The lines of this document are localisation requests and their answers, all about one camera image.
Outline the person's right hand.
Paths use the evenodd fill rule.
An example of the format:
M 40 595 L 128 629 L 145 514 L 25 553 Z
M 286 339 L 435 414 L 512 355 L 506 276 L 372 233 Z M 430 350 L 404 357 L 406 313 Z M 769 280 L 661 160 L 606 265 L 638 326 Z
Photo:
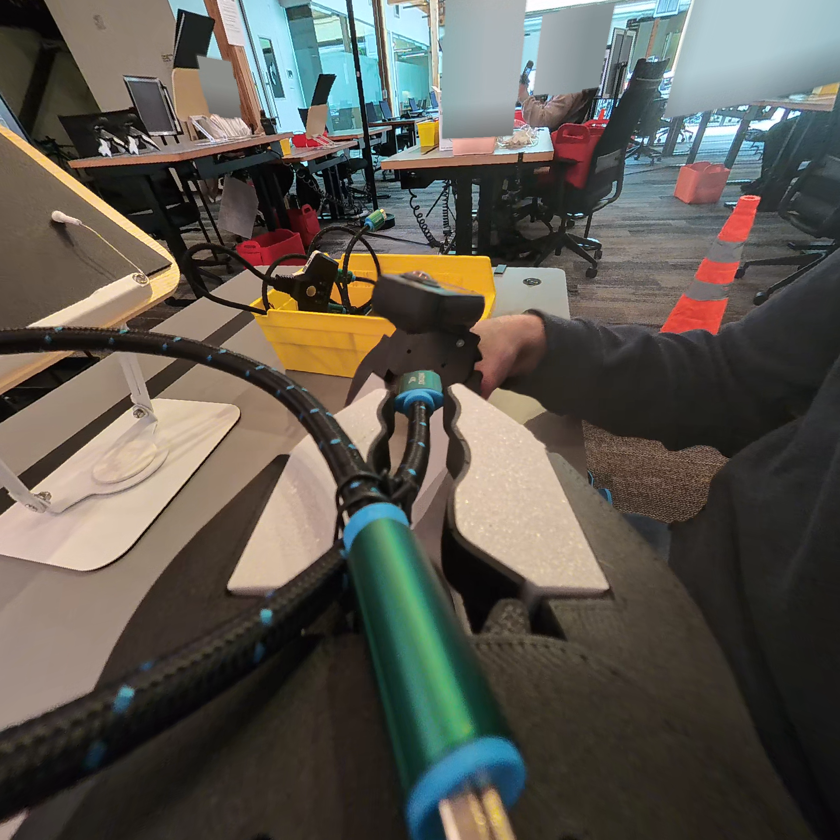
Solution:
M 476 371 L 484 399 L 512 376 L 533 371 L 547 349 L 544 321 L 537 313 L 480 320 L 471 332 L 478 339 Z

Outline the computer monitor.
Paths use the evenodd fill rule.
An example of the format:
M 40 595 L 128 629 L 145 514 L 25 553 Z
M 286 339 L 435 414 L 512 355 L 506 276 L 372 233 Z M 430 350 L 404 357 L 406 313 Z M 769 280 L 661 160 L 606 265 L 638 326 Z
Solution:
M 147 134 L 177 138 L 183 133 L 170 93 L 159 78 L 123 76 L 122 80 Z

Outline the white monitor stand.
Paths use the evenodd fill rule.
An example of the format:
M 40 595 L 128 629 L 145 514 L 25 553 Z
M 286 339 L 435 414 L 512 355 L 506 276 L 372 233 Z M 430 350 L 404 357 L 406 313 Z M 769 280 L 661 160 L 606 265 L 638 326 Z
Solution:
M 32 488 L 2 462 L 2 557 L 77 572 L 120 559 L 238 422 L 233 404 L 152 398 L 138 355 L 117 359 L 128 410 Z

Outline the wooden office desk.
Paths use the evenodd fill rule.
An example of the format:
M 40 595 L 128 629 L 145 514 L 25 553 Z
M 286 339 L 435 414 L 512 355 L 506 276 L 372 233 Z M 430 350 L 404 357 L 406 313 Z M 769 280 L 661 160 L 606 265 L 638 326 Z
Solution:
M 291 132 L 250 135 L 226 141 L 188 141 L 141 154 L 93 156 L 75 159 L 69 167 L 91 178 L 104 176 L 115 182 L 136 186 L 149 205 L 152 225 L 158 229 L 173 256 L 186 249 L 180 228 L 175 226 L 154 176 L 173 170 L 189 181 L 207 181 L 240 170 L 251 170 L 282 156 L 281 142 L 291 139 Z
M 405 181 L 406 172 L 430 182 L 451 181 L 455 185 L 455 253 L 471 256 L 477 238 L 477 254 L 488 256 L 493 207 L 502 182 L 518 175 L 525 165 L 548 164 L 552 160 L 550 131 L 540 128 L 535 140 L 519 149 L 495 146 L 492 152 L 455 154 L 439 148 L 423 152 L 417 145 L 383 159 L 381 169 L 399 174 L 401 182 Z

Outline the orange traffic cone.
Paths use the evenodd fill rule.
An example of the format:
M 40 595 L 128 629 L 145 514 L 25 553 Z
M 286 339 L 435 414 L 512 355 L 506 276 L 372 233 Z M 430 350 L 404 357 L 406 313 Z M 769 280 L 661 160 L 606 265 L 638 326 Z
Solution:
M 661 333 L 693 330 L 718 333 L 760 200 L 756 195 L 739 198 L 700 262 L 694 279 L 668 315 Z

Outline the wooden pillar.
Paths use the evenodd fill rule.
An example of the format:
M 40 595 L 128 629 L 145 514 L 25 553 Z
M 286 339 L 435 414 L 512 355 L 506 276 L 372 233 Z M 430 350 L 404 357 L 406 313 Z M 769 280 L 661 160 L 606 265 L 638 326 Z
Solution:
M 264 134 L 256 84 L 249 66 L 245 43 L 245 21 L 237 1 L 204 1 L 214 21 L 214 35 L 220 55 L 231 65 L 236 82 L 242 119 L 257 135 Z

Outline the black switch lead cable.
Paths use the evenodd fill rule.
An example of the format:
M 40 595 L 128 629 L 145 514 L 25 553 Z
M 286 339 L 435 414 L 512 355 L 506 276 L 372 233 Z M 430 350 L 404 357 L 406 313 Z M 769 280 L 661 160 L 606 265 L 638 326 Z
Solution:
M 350 284 L 360 282 L 373 286 L 376 278 L 382 274 L 379 257 L 368 240 L 370 235 L 375 235 L 381 229 L 382 220 L 383 215 L 376 212 L 365 219 L 359 229 L 341 225 L 327 227 L 315 235 L 306 252 L 306 261 L 301 266 L 290 265 L 290 257 L 281 257 L 267 268 L 259 269 L 242 259 L 237 251 L 211 243 L 188 248 L 177 259 L 177 265 L 198 298 L 205 298 L 220 306 L 250 312 L 256 316 L 269 314 L 272 309 L 269 292 L 272 290 L 288 295 L 297 304 L 300 312 L 370 316 L 373 314 L 372 302 L 368 301 L 357 306 L 351 303 Z M 316 245 L 325 235 L 335 232 L 350 235 L 350 242 L 344 250 L 341 262 L 316 249 Z M 357 276 L 350 270 L 350 257 L 357 244 L 367 249 L 373 259 L 374 279 Z M 257 277 L 261 282 L 259 299 L 261 306 L 246 305 L 214 295 L 205 283 L 209 272 L 200 267 L 195 258 L 196 255 L 205 251 L 215 256 L 228 257 L 242 270 Z

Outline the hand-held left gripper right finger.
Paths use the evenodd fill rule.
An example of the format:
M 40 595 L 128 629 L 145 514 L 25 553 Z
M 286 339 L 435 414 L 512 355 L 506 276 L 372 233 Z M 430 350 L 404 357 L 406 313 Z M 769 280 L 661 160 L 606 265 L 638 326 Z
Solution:
M 454 483 L 441 561 L 467 618 L 485 621 L 506 599 L 533 613 L 608 593 L 544 443 L 462 384 L 448 389 L 444 420 Z

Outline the red storage bin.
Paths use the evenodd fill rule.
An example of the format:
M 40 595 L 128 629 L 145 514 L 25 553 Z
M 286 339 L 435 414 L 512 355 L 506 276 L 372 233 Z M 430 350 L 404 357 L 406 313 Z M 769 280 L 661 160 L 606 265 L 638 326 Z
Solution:
M 236 244 L 237 253 L 252 266 L 269 266 L 281 257 L 290 257 L 290 265 L 306 261 L 304 244 L 299 233 L 278 228 Z

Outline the person's dark sweater torso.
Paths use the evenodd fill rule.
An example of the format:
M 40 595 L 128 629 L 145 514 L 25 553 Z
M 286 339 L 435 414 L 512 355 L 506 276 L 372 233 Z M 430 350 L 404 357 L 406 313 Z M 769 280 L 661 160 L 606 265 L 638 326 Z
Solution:
M 803 415 L 718 472 L 671 549 L 820 838 L 838 838 L 838 399 L 835 364 Z

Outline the black office chair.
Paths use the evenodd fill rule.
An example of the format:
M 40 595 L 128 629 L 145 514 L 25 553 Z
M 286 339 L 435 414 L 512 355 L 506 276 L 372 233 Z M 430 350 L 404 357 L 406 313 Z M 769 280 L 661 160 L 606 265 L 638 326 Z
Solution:
M 621 196 L 625 175 L 625 159 L 634 131 L 645 112 L 654 103 L 668 62 L 640 59 L 633 70 L 623 95 L 612 110 L 608 125 L 598 140 L 590 170 L 583 188 L 575 188 L 564 180 L 571 161 L 555 159 L 545 175 L 533 180 L 533 197 L 540 200 L 533 219 L 547 226 L 555 219 L 559 225 L 547 235 L 531 241 L 528 258 L 539 266 L 551 255 L 568 249 L 588 263 L 588 278 L 597 276 L 602 258 L 602 245 L 593 239 L 571 232 L 572 223 L 592 217 L 613 204 Z
M 795 228 L 807 234 L 812 240 L 827 240 L 826 245 L 809 242 L 794 253 L 784 257 L 751 259 L 742 263 L 736 271 L 741 279 L 752 267 L 796 266 L 796 271 L 777 281 L 772 286 L 758 291 L 752 303 L 760 306 L 776 291 L 779 291 L 806 272 L 819 266 L 838 250 L 839 242 L 839 158 L 837 154 L 824 153 L 804 169 L 801 176 L 785 192 L 778 215 Z

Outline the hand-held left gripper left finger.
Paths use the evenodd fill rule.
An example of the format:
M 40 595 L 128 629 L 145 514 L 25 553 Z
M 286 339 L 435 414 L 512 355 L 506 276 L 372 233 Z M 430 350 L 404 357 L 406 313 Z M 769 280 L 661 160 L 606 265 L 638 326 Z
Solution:
M 312 437 L 292 449 L 227 582 L 232 595 L 265 595 L 333 545 L 336 485 Z

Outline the yellow plastic bin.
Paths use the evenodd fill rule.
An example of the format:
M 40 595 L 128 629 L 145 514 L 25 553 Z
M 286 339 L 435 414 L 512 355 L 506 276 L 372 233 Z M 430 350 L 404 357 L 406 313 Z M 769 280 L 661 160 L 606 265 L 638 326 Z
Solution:
M 485 298 L 483 319 L 495 306 L 494 269 L 486 256 L 379 255 L 386 274 L 421 270 L 442 286 L 479 293 Z M 280 290 L 268 291 L 271 306 L 255 321 L 289 371 L 351 378 L 363 358 L 394 325 L 376 316 L 299 311 L 295 300 Z

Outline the orange storage box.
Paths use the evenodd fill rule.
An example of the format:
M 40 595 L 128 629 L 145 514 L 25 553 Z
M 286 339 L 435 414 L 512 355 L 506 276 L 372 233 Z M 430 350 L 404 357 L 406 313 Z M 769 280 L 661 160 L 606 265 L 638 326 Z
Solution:
M 723 164 L 701 161 L 679 168 L 674 197 L 689 205 L 716 204 L 728 182 L 731 170 Z

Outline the black floor pole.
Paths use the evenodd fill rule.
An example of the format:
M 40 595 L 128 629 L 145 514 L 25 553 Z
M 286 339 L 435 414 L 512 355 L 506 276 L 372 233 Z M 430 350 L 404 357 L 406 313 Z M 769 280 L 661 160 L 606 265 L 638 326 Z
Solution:
M 369 128 L 369 122 L 366 116 L 365 110 L 365 98 L 364 98 L 364 84 L 362 78 L 362 71 L 361 71 L 361 56 L 359 52 L 359 44 L 358 44 L 358 37 L 357 37 L 357 29 L 355 25 L 355 18 L 354 18 L 354 8 L 353 2 L 351 0 L 345 1 L 346 5 L 346 14 L 348 18 L 348 26 L 350 30 L 350 42 L 351 42 L 351 52 L 353 56 L 353 68 L 354 68 L 354 76 L 356 82 L 356 88 L 358 93 L 358 99 L 360 102 L 360 118 L 362 123 L 362 133 L 363 133 L 363 143 L 361 144 L 361 150 L 363 153 L 364 159 L 364 178 L 367 187 L 367 191 L 369 193 L 371 199 L 371 206 L 374 211 L 379 209 L 379 200 L 375 186 L 375 173 L 374 173 L 374 165 L 373 165 L 373 156 L 372 156 L 372 143 L 371 143 L 371 133 Z

